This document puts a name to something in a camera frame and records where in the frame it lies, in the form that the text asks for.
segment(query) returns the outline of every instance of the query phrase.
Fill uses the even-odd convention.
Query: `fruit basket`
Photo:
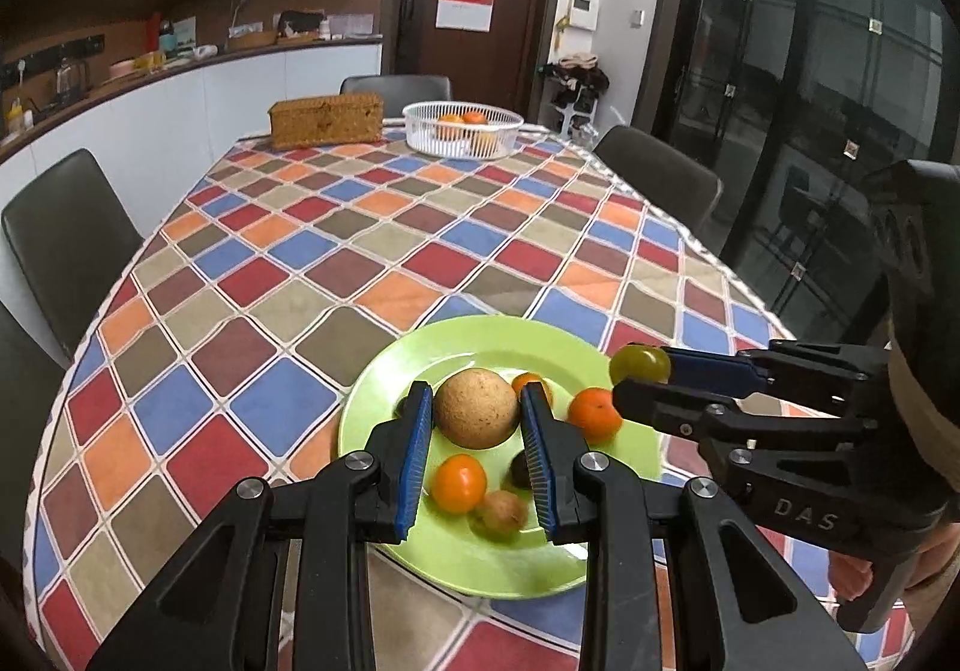
[[[407,145],[446,159],[486,161],[514,153],[522,116],[476,102],[415,102],[403,109]]]

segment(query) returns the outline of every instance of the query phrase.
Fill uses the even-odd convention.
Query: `wicker box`
[[[278,151],[310,145],[379,140],[383,98],[379,94],[336,94],[277,102],[270,108],[270,135]]]

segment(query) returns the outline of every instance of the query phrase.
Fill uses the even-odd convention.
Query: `screw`
[[[580,465],[583,465],[587,470],[607,470],[610,466],[610,460],[603,452],[587,452],[587,454],[581,455]]]
[[[373,455],[362,449],[359,452],[350,452],[347,457],[344,457],[344,460],[350,470],[367,470],[373,465]]]
[[[243,479],[237,484],[237,494],[244,500],[253,500],[263,494],[263,482],[260,479]]]
[[[700,476],[690,480],[690,492],[693,492],[698,498],[712,498],[717,492],[720,492],[720,487],[717,487],[717,482],[714,482],[713,479]]]

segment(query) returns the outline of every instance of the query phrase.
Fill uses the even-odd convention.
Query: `dining table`
[[[313,477],[338,456],[340,410],[364,367],[454,316],[518,316],[611,355],[630,342],[728,354],[790,337],[683,225],[589,151],[521,134],[491,161],[377,142],[280,151],[239,140],[146,239],[80,344],[51,408],[27,506],[28,625],[82,671],[146,583],[239,480]],[[762,415],[810,415],[768,396]],[[661,436],[662,476],[707,473]],[[827,551],[766,532],[827,610]],[[296,544],[280,668],[291,667]],[[664,667],[675,665],[655,542]],[[490,600],[368,550],[381,671],[576,668],[584,586]],[[851,640],[892,668],[898,605]]]

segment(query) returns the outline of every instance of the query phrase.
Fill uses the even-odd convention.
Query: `plate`
[[[486,367],[507,381],[527,370],[539,373],[554,396],[554,414],[566,417],[570,399],[587,387],[611,386],[608,358],[579,337],[513,316],[462,316],[410,332],[385,348],[357,379],[340,422],[340,454],[362,449],[371,430],[390,420],[411,383],[423,380],[434,391],[467,367]],[[625,421],[609,444],[596,448],[655,479],[661,472],[659,439],[646,425]],[[424,488],[446,458],[467,452],[480,460],[488,489],[506,484],[510,460],[523,448],[520,429],[492,449],[462,449],[433,431]],[[382,547],[406,567],[438,585],[485,598],[536,598],[563,592],[587,578],[587,550],[579,544],[554,546],[536,524],[530,501],[527,526],[509,541],[477,535],[464,516],[443,513],[421,495],[416,524],[407,540]]]

